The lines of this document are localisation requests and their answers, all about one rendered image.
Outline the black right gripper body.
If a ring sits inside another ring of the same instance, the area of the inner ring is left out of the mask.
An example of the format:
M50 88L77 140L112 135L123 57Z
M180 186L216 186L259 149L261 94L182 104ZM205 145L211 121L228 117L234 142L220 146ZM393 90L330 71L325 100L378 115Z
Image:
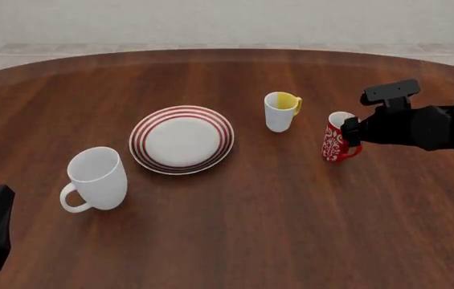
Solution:
M412 145L411 120L411 109L391 112L387 108L376 108L360 123L360 139L381 145Z

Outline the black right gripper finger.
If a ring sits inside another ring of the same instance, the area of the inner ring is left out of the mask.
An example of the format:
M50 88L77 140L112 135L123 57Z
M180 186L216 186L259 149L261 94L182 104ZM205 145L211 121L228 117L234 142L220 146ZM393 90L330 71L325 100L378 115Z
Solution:
M342 138L350 148L361 145L360 129L361 124L356 116L344 120L344 124L341 126Z

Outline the red mug with white pattern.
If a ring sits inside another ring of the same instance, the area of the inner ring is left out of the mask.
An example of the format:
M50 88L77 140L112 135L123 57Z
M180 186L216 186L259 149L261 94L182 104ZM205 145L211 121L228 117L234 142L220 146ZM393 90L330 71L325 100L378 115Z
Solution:
M341 126L344 121L355 117L350 112L333 112L329 115L321 153L326 161L340 163L348 158L357 156L362 151L362 146L350 147L343 139Z

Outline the flat plate on black stalk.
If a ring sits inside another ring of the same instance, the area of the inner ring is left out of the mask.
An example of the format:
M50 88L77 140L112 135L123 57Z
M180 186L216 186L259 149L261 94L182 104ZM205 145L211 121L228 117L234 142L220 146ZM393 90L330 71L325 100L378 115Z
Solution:
M405 79L366 88L361 95L360 103L364 106L381 104L391 112L409 110L411 108L409 98L417 93L420 93L419 82L416 79Z

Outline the white and yellow mug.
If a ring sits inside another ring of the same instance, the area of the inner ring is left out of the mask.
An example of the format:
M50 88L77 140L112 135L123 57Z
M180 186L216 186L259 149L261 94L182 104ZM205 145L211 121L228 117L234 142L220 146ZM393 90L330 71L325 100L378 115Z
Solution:
M301 110L302 98L286 92L272 92L264 98L265 122L272 132L285 132Z

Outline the large white mug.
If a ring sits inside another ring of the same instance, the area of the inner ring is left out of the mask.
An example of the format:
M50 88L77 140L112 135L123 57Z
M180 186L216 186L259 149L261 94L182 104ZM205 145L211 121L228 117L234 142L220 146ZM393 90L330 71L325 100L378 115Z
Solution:
M114 149L100 146L86 149L72 158L67 166L71 182L59 195L61 206L71 214L94 208L111 210L125 199L128 181L120 155ZM67 196L78 192L84 199L80 206L70 206Z

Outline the white plate with red rings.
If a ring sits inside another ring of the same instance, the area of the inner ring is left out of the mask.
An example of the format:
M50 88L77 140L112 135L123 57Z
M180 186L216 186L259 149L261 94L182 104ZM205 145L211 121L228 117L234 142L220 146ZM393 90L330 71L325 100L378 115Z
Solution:
M226 117L194 105L152 112L135 125L128 141L137 163L165 175L211 168L228 155L234 143L234 129Z

